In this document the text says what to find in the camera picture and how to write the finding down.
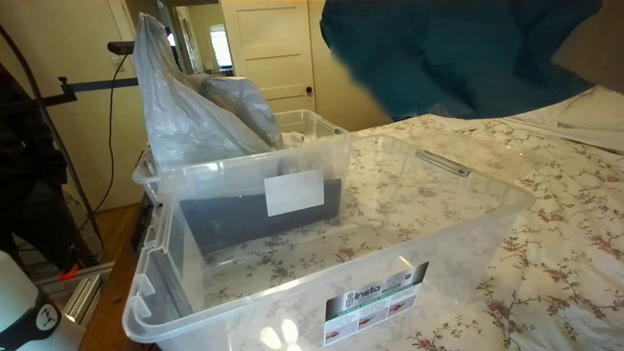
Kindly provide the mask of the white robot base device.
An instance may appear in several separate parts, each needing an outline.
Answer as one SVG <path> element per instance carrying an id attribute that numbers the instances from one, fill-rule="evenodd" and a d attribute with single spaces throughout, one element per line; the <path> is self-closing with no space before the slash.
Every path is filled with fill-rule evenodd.
<path id="1" fill-rule="evenodd" d="M 85 329 L 0 251 L 0 351 L 79 351 Z"/>

